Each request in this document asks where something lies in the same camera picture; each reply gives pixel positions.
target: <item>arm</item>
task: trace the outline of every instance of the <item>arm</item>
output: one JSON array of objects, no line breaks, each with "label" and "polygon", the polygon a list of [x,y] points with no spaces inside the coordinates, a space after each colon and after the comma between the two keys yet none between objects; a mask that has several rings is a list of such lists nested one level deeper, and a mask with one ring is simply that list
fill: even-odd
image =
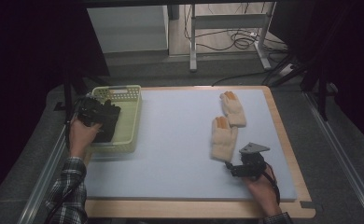
[{"label": "arm", "polygon": [[69,193],[63,203],[60,203],[60,207],[55,210],[49,220],[51,223],[87,222],[88,218],[84,210],[87,194],[83,182],[86,176],[86,166],[83,159],[86,155],[86,147],[95,138],[100,127],[100,124],[86,127],[80,120],[72,120],[69,134],[70,157],[66,159],[61,176],[50,191],[46,207],[52,209],[57,206],[57,203],[61,202],[63,197]]},{"label": "arm", "polygon": [[[275,178],[272,168],[269,165],[266,168],[266,173],[273,179]],[[281,208],[277,203],[272,184],[268,179],[266,179],[266,177],[262,175],[256,181],[252,181],[249,178],[243,178],[243,181],[266,216],[266,218],[263,219],[264,224],[293,223],[289,214],[281,211]]]}]

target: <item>person's left hand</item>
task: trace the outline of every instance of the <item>person's left hand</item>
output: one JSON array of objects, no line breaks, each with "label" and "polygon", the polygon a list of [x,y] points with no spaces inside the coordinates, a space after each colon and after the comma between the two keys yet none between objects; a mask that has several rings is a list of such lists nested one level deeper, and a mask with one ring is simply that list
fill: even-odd
[{"label": "person's left hand", "polygon": [[84,159],[86,155],[86,147],[88,147],[94,140],[95,135],[98,133],[98,130],[101,128],[102,124],[95,123],[91,127],[87,127],[79,119],[73,118],[70,125],[70,156]]}]

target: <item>table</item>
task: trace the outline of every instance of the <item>table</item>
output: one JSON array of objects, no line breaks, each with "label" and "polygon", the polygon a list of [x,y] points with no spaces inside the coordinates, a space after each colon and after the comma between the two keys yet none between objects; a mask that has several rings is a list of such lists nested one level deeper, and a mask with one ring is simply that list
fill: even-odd
[{"label": "table", "polygon": [[[149,90],[262,90],[274,127],[277,131],[287,165],[292,175],[297,192],[297,200],[281,203],[283,211],[289,212],[291,217],[313,217],[314,208],[302,208],[301,202],[311,202],[310,194],[306,188],[297,164],[287,133],[278,114],[272,94],[267,87],[178,87],[178,88],[143,88]],[[91,154],[85,159],[90,169]],[[95,200],[86,201],[86,211],[89,217],[161,217],[161,218],[258,218],[263,217],[260,208],[255,202],[247,201],[205,201],[205,200]]]}]

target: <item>cotton work glove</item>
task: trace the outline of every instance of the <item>cotton work glove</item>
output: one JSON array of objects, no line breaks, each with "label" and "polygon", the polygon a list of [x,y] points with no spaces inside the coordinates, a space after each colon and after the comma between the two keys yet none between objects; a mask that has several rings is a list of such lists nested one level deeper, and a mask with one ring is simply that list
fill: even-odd
[{"label": "cotton work glove", "polygon": [[231,161],[237,140],[238,128],[230,127],[225,117],[216,117],[212,121],[212,151],[213,158]]},{"label": "cotton work glove", "polygon": [[230,126],[246,126],[244,109],[236,94],[232,91],[226,91],[220,94],[222,100],[222,109],[229,120]]}]

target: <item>gray floor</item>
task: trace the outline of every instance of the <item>gray floor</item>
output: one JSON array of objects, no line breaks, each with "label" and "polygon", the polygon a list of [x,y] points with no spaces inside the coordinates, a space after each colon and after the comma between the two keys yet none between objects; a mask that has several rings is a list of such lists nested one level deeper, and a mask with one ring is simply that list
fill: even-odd
[{"label": "gray floor", "polygon": [[[153,86],[210,86],[224,77],[240,76],[218,85],[260,85],[266,77],[256,54],[201,55],[197,73],[189,71],[189,58],[169,58],[163,53],[106,55],[113,85],[138,84]],[[364,223],[364,208],[351,187],[339,161],[322,133],[312,109],[299,89],[301,77],[272,88],[273,98],[298,160],[303,178],[315,203],[316,216],[294,219],[295,223]],[[89,86],[95,83],[88,81]],[[54,106],[63,101],[63,89],[49,93],[47,107],[26,148],[0,187],[0,223],[16,223],[21,215],[44,163],[49,157],[61,129],[63,112]],[[329,125],[337,134],[345,152],[364,181],[364,136],[328,98]],[[41,206],[35,223],[42,223],[46,210]],[[150,223],[193,223],[194,220],[146,220]],[[199,220],[203,223],[214,220]],[[95,223],[118,223],[116,219]]]}]

